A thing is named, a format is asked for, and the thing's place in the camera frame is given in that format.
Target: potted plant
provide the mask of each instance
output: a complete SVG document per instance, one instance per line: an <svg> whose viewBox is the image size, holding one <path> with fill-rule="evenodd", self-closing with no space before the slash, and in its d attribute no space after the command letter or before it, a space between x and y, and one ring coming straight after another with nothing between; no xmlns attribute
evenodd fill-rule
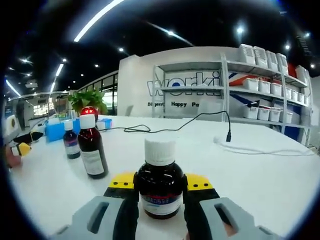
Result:
<svg viewBox="0 0 320 240"><path fill-rule="evenodd" d="M99 91L85 91L75 92L69 95L68 100L71 102L72 109L74 109L78 115L81 110L86 106L92 106L97 109L99 114L108 115L108 109L103 101L103 93Z"/></svg>

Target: table surface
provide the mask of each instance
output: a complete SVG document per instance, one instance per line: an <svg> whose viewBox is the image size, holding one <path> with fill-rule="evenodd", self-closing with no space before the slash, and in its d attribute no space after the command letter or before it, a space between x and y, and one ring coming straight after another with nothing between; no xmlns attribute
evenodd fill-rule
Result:
<svg viewBox="0 0 320 240"><path fill-rule="evenodd" d="M139 124L153 131L176 129L187 119L109 116L114 127ZM312 156L247 155L226 151L213 143L225 140L225 122L195 120L178 132L155 133L176 139L176 163L185 173L208 177L221 197L228 197L263 225L285 237L303 220L317 194L320 158ZM231 143L263 151L306 151L300 143L270 128L231 124ZM67 159L62 140L32 145L23 165L11 170L11 183L26 213L47 236L70 224L72 215L94 196L102 196L119 173L137 171L144 163L148 133L102 132L109 174L99 180L87 176L81 157ZM182 206L168 220L148 217L139 202L136 239L181 240L187 233Z"/></svg>

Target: black cable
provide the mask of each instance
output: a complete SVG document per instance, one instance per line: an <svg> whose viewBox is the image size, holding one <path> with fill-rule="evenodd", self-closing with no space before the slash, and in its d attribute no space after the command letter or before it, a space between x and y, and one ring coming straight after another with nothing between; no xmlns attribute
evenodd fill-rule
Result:
<svg viewBox="0 0 320 240"><path fill-rule="evenodd" d="M228 118L228 123L229 123L229 131L227 133L226 136L226 142L230 142L231 141L231 123L230 123L230 117L229 114L227 113L227 111L217 111L217 112L212 112L212 113L200 113L197 116L195 116L194 118L192 118L190 121L187 121L185 124L183 124L181 127L177 128L177 129L161 129L161 130L157 130L157 131L151 131L150 127L148 127L147 125L144 124L140 124L137 126L130 126L130 127L112 127L112 128L108 128L104 131L109 131L109 130L115 130L115 129L123 129L123 131L125 133L148 133L148 134L156 134L156 133L160 133L160 132L177 132L179 130L181 130L184 126L188 125L189 123L191 123L192 121L196 120L199 116L201 115L216 115L216 114L222 114L225 113L227 118ZM146 130L142 130L142 129L136 129L138 127L146 127Z"/></svg>

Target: shelving unit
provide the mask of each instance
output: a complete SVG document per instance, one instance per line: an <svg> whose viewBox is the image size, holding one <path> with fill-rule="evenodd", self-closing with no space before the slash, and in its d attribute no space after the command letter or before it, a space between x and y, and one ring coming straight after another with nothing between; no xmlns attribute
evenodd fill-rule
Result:
<svg viewBox="0 0 320 240"><path fill-rule="evenodd" d="M220 85L214 86L206 86L206 85L190 85L190 86L156 86L156 81L159 80L159 76L157 74L157 68L163 71L163 79L167 73L172 72L186 72L186 71L219 71L220 73ZM272 122L272 121L264 121L259 119L249 119L243 117L230 117L231 122L237 123L248 123L248 124L259 124L259 125L270 125L270 126L281 126L281 133L285 133L286 127L294 127L307 130L307 140L306 144L308 144L309 135L310 135L310 123L311 123L311 111L312 111L312 91L311 91L311 83L310 80L307 83L302 82L301 80L286 75L282 71L274 71L269 68L263 68L258 65L252 65L244 62L238 61L228 61L226 56L222 53L219 61L193 61L193 62L177 62L170 63L160 66L154 67L154 77L153 77L153 93L156 91L162 91L163 93L163 112L161 114L155 113L155 94L152 96L152 117L174 117L174 118L193 118L195 115L192 114L183 114L183 113L167 113L166 112L166 95L167 94L179 94L187 93L187 92L199 92L199 93L220 93L221 101L223 102L223 110L229 113L230 110L230 94L239 93L244 95L252 95L252 96L261 96L263 99L271 100L271 107L275 105L276 102L283 103L283 118L280 122ZM229 72L236 72L241 74L250 74L257 77L266 77L270 78L271 82L276 81L277 83L282 84L282 95L275 95L271 93L263 93L260 91L253 91L249 89L245 89L243 87L234 87L229 86ZM291 99L287 99L286 96L286 86L293 85L297 88L304 89L309 88L309 97L310 104L309 106L304 103L293 101ZM308 113L306 116L308 119L301 121L307 123L303 124L294 124L294 123L286 123L287 121L287 105L295 105L300 106L306 109ZM222 116L221 121L226 121L226 116Z"/></svg>

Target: medicine bottle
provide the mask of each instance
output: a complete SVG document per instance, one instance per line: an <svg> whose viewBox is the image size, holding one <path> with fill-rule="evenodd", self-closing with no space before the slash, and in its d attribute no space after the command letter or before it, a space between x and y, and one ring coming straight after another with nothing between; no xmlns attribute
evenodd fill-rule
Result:
<svg viewBox="0 0 320 240"><path fill-rule="evenodd" d="M76 159L80 157L77 134L73 131L73 129L74 125L72 120L64 122L65 133L63 135L63 143L68 159Z"/></svg>
<svg viewBox="0 0 320 240"><path fill-rule="evenodd" d="M145 139L145 164L137 184L145 213L154 219L169 219L182 204L183 172L175 163L174 140Z"/></svg>
<svg viewBox="0 0 320 240"><path fill-rule="evenodd" d="M109 170L102 137L96 128L95 115L81 115L80 128L78 142L86 173L93 179L101 179Z"/></svg>

